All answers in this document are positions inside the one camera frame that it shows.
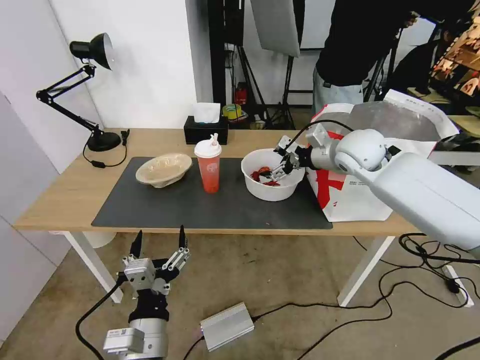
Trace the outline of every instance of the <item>black desk mat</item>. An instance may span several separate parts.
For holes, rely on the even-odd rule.
[[[291,197],[270,202],[249,193],[239,158],[220,159],[220,189],[208,194],[196,158],[185,176],[164,188],[139,183],[137,169],[150,157],[133,157],[91,223],[112,228],[331,229],[308,181]]]

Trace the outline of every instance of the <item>plastic cup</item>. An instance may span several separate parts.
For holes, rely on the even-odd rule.
[[[209,194],[214,194],[220,187],[220,156],[203,158],[198,157],[201,182],[203,189]]]
[[[208,140],[200,141],[194,149],[200,167],[203,189],[209,194],[214,194],[220,187],[220,153],[222,147],[217,141],[218,134],[210,136]]]

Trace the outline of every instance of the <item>desk lamp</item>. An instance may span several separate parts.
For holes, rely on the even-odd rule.
[[[70,52],[74,57],[79,58],[85,66],[59,82],[54,83],[52,86],[37,91],[36,98],[90,130],[91,136],[86,144],[90,150],[94,152],[111,150],[120,145],[120,136],[114,132],[104,132],[100,130],[99,124],[75,115],[73,112],[57,104],[55,98],[95,76],[95,69],[97,67],[90,63],[90,60],[95,60],[97,64],[111,70],[114,63],[112,42],[108,34],[104,32],[95,36],[90,42],[72,41],[70,43]],[[72,85],[60,86],[82,73],[85,73],[87,76],[82,77]]]

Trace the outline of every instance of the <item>lamp arm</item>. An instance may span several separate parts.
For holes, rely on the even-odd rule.
[[[36,98],[38,100],[40,100],[42,103],[47,104],[49,107],[57,110],[58,112],[65,115],[66,117],[69,117],[70,119],[72,119],[76,123],[78,123],[78,124],[82,125],[83,127],[87,128],[88,130],[93,132],[94,135],[98,134],[98,133],[101,134],[101,132],[102,132],[99,129],[98,124],[92,123],[91,121],[86,120],[81,116],[75,115],[73,112],[71,112],[71,111],[67,110],[66,108],[64,108],[63,106],[57,104],[55,102],[55,98],[59,97],[60,95],[62,95],[64,93],[66,93],[67,91],[77,87],[78,85],[83,84],[88,79],[93,78],[95,76],[95,68],[96,67],[94,65],[87,64],[87,65],[83,66],[81,69],[75,71],[73,74],[71,74],[71,75],[63,78],[62,80],[54,83],[53,85],[36,92]],[[70,80],[71,78],[74,78],[77,75],[80,75],[82,73],[85,73],[88,76],[82,78],[81,80],[75,82],[72,85],[58,87],[59,85],[65,83],[66,81]]]

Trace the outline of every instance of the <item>jeans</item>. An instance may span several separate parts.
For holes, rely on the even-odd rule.
[[[363,102],[362,85],[335,86],[325,82],[320,77],[316,67],[313,69],[312,115],[316,115],[327,104],[348,103],[356,105]]]

